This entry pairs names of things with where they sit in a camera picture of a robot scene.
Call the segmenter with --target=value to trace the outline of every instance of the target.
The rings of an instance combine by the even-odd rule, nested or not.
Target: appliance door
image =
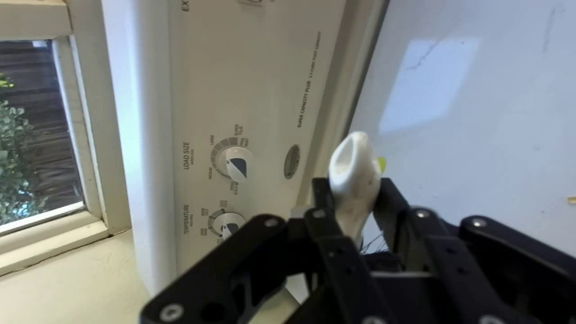
[[[347,130],[383,0],[104,0],[140,275],[289,216]]]
[[[574,31],[572,2],[390,2],[351,130],[410,203],[576,256]]]

